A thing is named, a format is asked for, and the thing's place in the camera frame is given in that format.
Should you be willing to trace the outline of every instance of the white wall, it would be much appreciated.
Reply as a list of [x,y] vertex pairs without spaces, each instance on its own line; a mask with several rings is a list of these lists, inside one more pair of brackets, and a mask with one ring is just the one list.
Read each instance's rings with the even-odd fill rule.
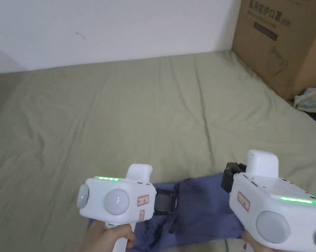
[[0,0],[0,73],[228,50],[240,1]]

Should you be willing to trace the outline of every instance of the crumpled cloth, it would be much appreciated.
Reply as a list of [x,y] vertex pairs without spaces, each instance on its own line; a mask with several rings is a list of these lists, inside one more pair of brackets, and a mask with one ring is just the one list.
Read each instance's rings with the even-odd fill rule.
[[229,207],[229,194],[221,188],[223,173],[180,182],[155,184],[179,188],[178,208],[170,215],[154,215],[138,222],[132,252],[158,252],[167,248],[241,238],[242,223]]
[[295,96],[294,106],[302,111],[316,113],[316,88],[308,88],[304,94]]

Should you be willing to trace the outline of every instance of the hand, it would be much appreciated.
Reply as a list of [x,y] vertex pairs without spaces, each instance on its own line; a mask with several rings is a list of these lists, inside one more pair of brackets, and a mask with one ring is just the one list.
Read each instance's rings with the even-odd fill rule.
[[133,247],[136,239],[130,224],[107,229],[105,223],[94,220],[87,231],[82,252],[112,252],[119,238],[128,239],[127,249]]
[[276,249],[267,248],[263,246],[262,244],[258,243],[247,231],[244,231],[242,233],[242,239],[253,247],[254,252],[277,252],[278,251]]

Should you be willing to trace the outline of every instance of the green indicator light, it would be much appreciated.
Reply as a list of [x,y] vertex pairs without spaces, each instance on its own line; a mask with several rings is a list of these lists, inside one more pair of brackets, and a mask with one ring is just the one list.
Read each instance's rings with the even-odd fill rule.
[[300,202],[300,203],[316,204],[314,201],[306,200],[306,199],[295,199],[295,198],[287,198],[287,197],[280,197],[280,199],[284,201],[295,201],[295,202]]
[[102,180],[111,180],[111,181],[120,181],[120,178],[107,178],[107,177],[97,177],[98,179]]

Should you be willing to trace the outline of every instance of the red sticker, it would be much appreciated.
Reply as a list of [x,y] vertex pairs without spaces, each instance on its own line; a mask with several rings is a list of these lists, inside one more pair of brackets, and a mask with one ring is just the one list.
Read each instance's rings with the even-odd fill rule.
[[138,197],[137,206],[139,207],[145,204],[148,204],[148,195]]
[[144,215],[145,215],[145,210],[140,211],[138,221],[144,221]]
[[247,200],[247,198],[242,193],[239,192],[237,195],[237,200],[241,203],[245,210],[249,211],[250,201]]

